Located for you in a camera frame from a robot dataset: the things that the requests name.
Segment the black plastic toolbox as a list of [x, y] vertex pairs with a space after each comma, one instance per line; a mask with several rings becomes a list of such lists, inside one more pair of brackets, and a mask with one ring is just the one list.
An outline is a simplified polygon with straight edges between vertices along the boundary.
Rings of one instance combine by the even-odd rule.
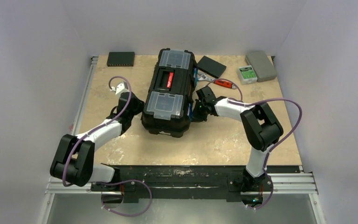
[[160, 50], [141, 115], [149, 133], [180, 138], [189, 129], [196, 68], [193, 52]]

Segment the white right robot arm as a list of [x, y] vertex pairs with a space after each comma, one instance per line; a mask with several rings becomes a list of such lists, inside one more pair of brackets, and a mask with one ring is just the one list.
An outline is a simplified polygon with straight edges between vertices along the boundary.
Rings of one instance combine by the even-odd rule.
[[246, 165], [243, 184], [249, 190], [260, 186], [266, 171], [269, 150], [283, 135], [283, 127], [267, 103], [245, 104], [224, 96], [216, 97], [212, 89], [205, 86], [196, 91], [193, 121], [207, 121], [209, 115], [240, 121], [251, 153]]

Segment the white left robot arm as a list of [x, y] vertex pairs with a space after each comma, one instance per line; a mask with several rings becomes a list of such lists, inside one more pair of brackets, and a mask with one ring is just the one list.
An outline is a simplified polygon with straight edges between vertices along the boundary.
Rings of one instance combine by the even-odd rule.
[[115, 169], [110, 165], [96, 165], [95, 152], [110, 140], [124, 134], [130, 128], [134, 116], [141, 113], [144, 106], [144, 101], [134, 93], [122, 93], [118, 105], [101, 124], [82, 134], [62, 136], [50, 166], [50, 175], [61, 179], [65, 187], [82, 187], [89, 182], [102, 182], [109, 191], [118, 189], [120, 178], [115, 175]]

